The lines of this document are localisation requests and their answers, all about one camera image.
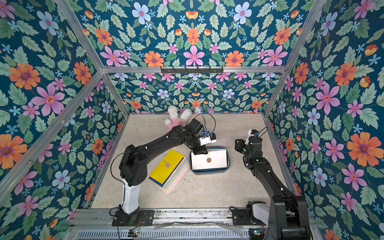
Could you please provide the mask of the yellow envelope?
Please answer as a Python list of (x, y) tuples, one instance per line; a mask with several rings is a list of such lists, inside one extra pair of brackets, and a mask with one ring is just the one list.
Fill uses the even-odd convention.
[(186, 157), (174, 150), (170, 150), (169, 153), (161, 160), (156, 168), (151, 172), (149, 177), (154, 178), (157, 181), (164, 181), (169, 179), (171, 174), (177, 169), (177, 167), (186, 159)]

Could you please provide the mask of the navy blue envelope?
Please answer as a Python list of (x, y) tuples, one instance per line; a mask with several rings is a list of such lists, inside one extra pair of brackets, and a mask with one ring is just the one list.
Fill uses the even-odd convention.
[(163, 187), (167, 183), (167, 181), (168, 181), (168, 179), (166, 179), (164, 181), (157, 181), (157, 180), (155, 180), (152, 177), (149, 177), (149, 179), (152, 180), (155, 184), (157, 184), (160, 187)]

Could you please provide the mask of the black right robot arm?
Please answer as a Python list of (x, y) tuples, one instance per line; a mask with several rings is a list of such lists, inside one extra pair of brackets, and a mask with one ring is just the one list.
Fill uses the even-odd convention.
[(265, 230), (250, 232), (252, 240), (310, 240), (308, 207), (302, 196), (295, 195), (285, 187), (274, 173), (270, 162), (263, 157), (262, 140), (249, 136), (247, 140), (236, 139), (235, 150), (243, 155), (245, 167), (256, 177), (270, 197), (270, 206), (264, 203), (247, 205), (249, 221), (260, 221)]

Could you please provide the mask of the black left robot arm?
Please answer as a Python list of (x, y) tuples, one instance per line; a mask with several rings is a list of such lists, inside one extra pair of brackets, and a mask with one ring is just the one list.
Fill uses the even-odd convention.
[(121, 154), (119, 164), (120, 178), (123, 183), (123, 201), (115, 213), (113, 226), (135, 226), (140, 222), (139, 193), (140, 184), (148, 176), (147, 165), (160, 154), (180, 145), (187, 146), (196, 155), (208, 153), (201, 143), (199, 133), (203, 124), (192, 119), (185, 127), (173, 127), (167, 134), (138, 147), (130, 145)]

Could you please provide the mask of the blue cat desk lamp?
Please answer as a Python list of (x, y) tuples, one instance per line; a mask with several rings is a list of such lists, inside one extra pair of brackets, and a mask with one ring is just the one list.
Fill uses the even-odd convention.
[(201, 117), (202, 121), (203, 121), (203, 128), (202, 128), (201, 136), (202, 137), (208, 136), (210, 131), (208, 130), (208, 128), (206, 126), (207, 121), (205, 119), (205, 115), (204, 115), (202, 109), (200, 107), (196, 107), (195, 108), (195, 114), (197, 114), (197, 117)]

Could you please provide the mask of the light green envelope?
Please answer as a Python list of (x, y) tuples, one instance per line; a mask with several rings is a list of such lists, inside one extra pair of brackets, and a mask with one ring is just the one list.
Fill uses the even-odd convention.
[(189, 162), (184, 160), (177, 169), (171, 174), (170, 178), (165, 182), (161, 189), (169, 195), (179, 181), (184, 177), (186, 172), (189, 170)]

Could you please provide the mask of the white plush bunny toy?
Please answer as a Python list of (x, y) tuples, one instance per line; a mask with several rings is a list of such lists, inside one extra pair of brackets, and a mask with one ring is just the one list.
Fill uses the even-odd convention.
[(188, 119), (192, 116), (192, 111), (190, 109), (184, 110), (180, 115), (178, 114), (178, 109), (176, 106), (168, 107), (169, 118), (164, 120), (165, 125), (168, 127), (169, 131), (176, 126), (185, 127), (187, 125)]

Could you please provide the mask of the pink envelope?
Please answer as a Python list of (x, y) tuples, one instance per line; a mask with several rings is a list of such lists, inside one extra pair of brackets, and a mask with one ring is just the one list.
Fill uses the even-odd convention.
[(165, 187), (165, 193), (169, 195), (176, 185), (181, 181), (184, 175), (190, 169), (189, 162), (184, 162), (180, 169), (176, 172), (176, 174), (172, 177), (170, 183)]

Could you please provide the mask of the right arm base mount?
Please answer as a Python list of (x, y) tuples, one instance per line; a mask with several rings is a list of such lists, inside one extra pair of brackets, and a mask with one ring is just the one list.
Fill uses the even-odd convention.
[(234, 226), (268, 226), (269, 206), (262, 201), (249, 201), (245, 208), (230, 206)]

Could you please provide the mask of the black wall hook rail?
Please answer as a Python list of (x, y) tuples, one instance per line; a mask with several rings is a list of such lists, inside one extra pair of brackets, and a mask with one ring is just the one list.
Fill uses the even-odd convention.
[(162, 74), (222, 74), (223, 67), (160, 67)]

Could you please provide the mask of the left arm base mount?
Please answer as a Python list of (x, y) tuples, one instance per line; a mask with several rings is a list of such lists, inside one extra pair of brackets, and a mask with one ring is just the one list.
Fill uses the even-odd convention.
[(154, 220), (154, 210), (141, 210), (138, 208), (131, 214), (126, 214), (122, 205), (119, 205), (113, 215), (113, 227), (147, 227), (151, 226)]

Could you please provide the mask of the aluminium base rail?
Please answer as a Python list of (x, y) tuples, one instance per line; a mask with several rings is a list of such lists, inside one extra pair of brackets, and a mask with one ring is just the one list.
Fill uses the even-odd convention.
[(264, 224), (235, 226), (228, 208), (146, 209), (144, 222), (118, 226), (117, 209), (78, 210), (65, 232), (65, 240), (248, 240), (271, 231)]

